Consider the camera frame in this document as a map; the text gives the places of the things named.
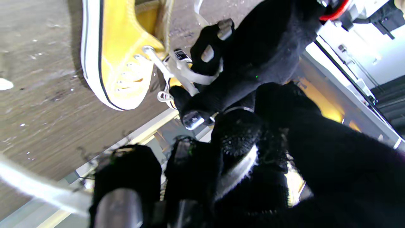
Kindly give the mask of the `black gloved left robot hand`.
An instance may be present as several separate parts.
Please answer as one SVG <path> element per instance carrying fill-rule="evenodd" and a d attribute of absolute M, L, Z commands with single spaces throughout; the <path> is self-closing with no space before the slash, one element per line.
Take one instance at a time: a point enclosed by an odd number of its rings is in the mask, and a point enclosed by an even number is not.
<path fill-rule="evenodd" d="M 191 72 L 218 77 L 193 96 L 172 87 L 181 121 L 188 130 L 209 122 L 259 87 L 285 83 L 299 57 L 317 37 L 327 6 L 317 0 L 265 0 L 221 40 L 220 24 L 207 26 L 192 46 Z"/>

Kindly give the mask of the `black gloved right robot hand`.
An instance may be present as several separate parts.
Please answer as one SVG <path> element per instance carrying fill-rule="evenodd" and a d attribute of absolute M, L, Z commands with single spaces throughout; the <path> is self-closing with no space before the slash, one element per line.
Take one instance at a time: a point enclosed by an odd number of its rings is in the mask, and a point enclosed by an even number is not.
<path fill-rule="evenodd" d="M 220 116 L 209 143 L 179 136 L 165 175 L 148 146 L 95 173 L 90 228 L 403 228 L 404 154 L 322 116 L 293 82 Z"/>

